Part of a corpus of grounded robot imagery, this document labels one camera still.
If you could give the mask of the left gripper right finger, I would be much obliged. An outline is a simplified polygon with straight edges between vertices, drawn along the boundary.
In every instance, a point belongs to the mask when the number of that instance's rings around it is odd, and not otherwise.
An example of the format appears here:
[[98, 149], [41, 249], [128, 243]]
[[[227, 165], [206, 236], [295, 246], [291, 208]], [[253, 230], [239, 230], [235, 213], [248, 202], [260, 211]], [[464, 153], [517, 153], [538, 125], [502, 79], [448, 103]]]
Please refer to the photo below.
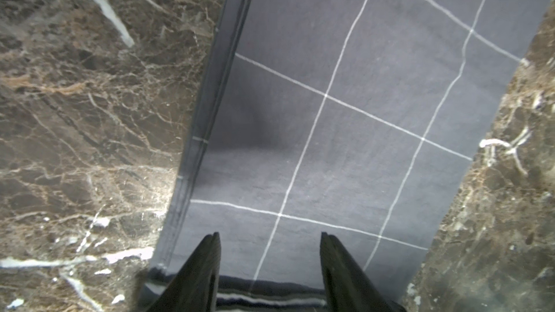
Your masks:
[[334, 235], [322, 233], [319, 248], [329, 311], [396, 312], [406, 310], [385, 298]]

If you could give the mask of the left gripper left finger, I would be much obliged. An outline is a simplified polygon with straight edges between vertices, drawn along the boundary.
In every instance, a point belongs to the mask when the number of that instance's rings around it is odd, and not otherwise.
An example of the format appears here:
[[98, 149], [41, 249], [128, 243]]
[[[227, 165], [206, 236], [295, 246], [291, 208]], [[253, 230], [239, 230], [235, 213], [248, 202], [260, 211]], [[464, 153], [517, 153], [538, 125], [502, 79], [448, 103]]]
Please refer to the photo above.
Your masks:
[[221, 239], [205, 236], [147, 312], [212, 312], [216, 308]]

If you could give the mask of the dark grey grid pillowcase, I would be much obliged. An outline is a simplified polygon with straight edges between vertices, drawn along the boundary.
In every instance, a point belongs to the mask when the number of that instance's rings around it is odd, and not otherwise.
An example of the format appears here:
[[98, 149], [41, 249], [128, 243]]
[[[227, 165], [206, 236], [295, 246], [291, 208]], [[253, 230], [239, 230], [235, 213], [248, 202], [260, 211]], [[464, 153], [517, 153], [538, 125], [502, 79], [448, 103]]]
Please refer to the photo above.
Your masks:
[[217, 311], [326, 311], [336, 236], [421, 311], [552, 311], [552, 0], [226, 0], [140, 305], [221, 239]]

